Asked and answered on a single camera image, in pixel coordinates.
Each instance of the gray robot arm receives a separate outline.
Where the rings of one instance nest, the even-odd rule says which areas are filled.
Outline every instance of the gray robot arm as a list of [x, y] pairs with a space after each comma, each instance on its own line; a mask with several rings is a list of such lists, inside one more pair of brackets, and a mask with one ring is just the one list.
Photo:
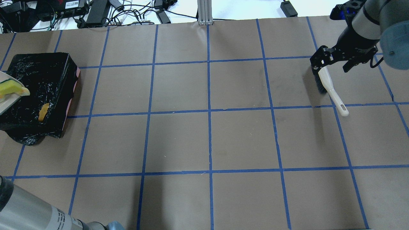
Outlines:
[[409, 0], [350, 0], [337, 5], [330, 18], [345, 19], [347, 28], [334, 47], [323, 45], [310, 58], [314, 74], [338, 61], [347, 61], [344, 72], [371, 61], [379, 41], [389, 66], [409, 69]]

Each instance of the white floor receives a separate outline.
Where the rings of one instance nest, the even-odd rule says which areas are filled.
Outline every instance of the white floor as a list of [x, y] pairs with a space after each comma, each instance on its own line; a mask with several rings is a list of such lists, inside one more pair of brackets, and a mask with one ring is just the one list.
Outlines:
[[[133, 4], [146, 5], [150, 0], [131, 0]], [[292, 5], [298, 12], [299, 17], [304, 16], [324, 16], [329, 15], [332, 8], [336, 4], [345, 3], [347, 0], [291, 0]], [[256, 19], [256, 18], [284, 18], [285, 15], [280, 9], [281, 0], [213, 0], [212, 14], [213, 18], [224, 19]], [[178, 2], [169, 8], [170, 11], [196, 16], [197, 12], [196, 0], [178, 0]], [[193, 22], [195, 19], [167, 13], [172, 23], [187, 23]], [[153, 12], [146, 16], [146, 20], [150, 20], [155, 24], [159, 24], [159, 20]], [[135, 21], [133, 17], [126, 17], [125, 24]], [[49, 25], [49, 22], [39, 22], [34, 29], [44, 28]], [[56, 25], [54, 30], [59, 29], [76, 29], [76, 23], [72, 18], [62, 19]]]

